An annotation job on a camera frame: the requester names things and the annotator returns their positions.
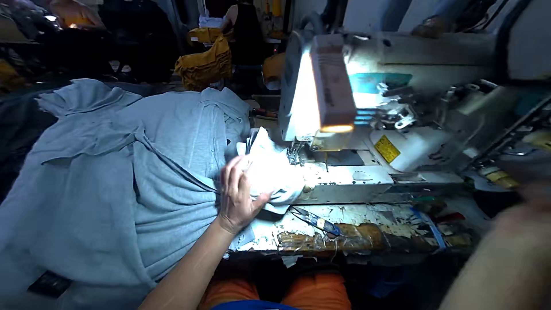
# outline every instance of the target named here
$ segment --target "gray fabric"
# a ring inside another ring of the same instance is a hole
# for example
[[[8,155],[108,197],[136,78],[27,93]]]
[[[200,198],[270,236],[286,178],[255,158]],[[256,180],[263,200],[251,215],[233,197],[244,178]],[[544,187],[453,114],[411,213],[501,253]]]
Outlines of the gray fabric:
[[[47,269],[79,283],[58,308],[133,308],[214,220],[227,140],[244,141],[250,107],[228,89],[142,98],[91,79],[39,105],[60,120],[0,206],[0,262],[35,272],[2,264],[0,293]]]

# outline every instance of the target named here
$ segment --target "yellow fabric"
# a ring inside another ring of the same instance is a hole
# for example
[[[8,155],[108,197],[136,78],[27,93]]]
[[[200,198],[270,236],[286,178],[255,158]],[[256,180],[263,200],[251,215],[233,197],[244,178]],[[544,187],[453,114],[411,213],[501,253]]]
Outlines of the yellow fabric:
[[[283,67],[285,66],[285,53],[276,54],[268,57],[264,60],[262,65],[262,74],[264,75],[264,81],[280,80],[283,73]]]
[[[214,43],[222,35],[220,28],[195,28],[191,29],[187,35],[190,38],[197,38],[201,43]]]
[[[0,59],[0,93],[2,89],[13,91],[25,86],[25,79],[4,59]]]
[[[178,58],[174,72],[182,77],[186,89],[202,91],[210,83],[231,77],[231,51],[228,41],[220,36],[206,52]]]
[[[276,17],[281,16],[281,0],[272,0],[272,14]]]

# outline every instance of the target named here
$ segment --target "person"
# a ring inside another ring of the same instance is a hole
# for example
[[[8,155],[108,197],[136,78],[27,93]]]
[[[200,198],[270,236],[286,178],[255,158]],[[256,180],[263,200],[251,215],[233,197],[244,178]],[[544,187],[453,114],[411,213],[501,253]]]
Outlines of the person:
[[[344,280],[337,274],[299,278],[282,304],[259,301],[256,289],[235,280],[212,282],[231,240],[269,200],[252,201],[237,157],[222,169],[220,214],[191,250],[145,298],[139,309],[351,309]],[[481,241],[444,298],[441,310],[536,310],[551,286],[551,191],[546,185],[523,192],[528,203],[506,210]]]
[[[259,65],[267,57],[266,45],[252,0],[231,6],[220,27],[222,33],[233,28],[235,42],[230,43],[232,61],[236,65]]]
[[[63,28],[105,29],[96,11],[75,0],[55,0],[50,9]]]
[[[551,186],[520,190],[527,201],[499,214],[448,291],[441,310],[549,307]]]
[[[350,309],[344,279],[335,273],[298,278],[282,304],[258,300],[254,285],[244,280],[209,284],[235,235],[252,221],[271,195],[263,193],[251,200],[251,185],[243,172],[248,162],[248,156],[240,156],[222,168],[219,215],[139,309]]]

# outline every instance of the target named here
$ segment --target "wooden table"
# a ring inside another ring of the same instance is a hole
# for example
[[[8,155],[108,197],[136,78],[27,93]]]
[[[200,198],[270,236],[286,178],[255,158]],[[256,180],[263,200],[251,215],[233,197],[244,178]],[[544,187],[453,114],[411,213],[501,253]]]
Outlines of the wooden table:
[[[289,211],[277,219],[255,219],[255,240],[237,252],[264,255],[333,256],[400,253],[429,255],[439,249],[430,227],[417,218],[409,204],[346,204],[300,206],[332,223],[343,236],[331,239]],[[461,222],[437,225],[447,249],[471,251],[479,238]]]

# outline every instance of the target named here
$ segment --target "stack of clothes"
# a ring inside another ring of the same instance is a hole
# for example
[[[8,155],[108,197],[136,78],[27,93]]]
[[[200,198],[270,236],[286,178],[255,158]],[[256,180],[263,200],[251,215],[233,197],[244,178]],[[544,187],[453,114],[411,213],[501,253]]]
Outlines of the stack of clothes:
[[[219,36],[222,36],[222,30],[220,28],[195,28],[191,29],[187,35],[190,38],[197,38],[197,41],[201,43],[214,43]]]
[[[210,50],[184,55],[176,61],[174,72],[188,90],[202,91],[210,83],[231,77],[231,51],[225,37],[219,36]]]

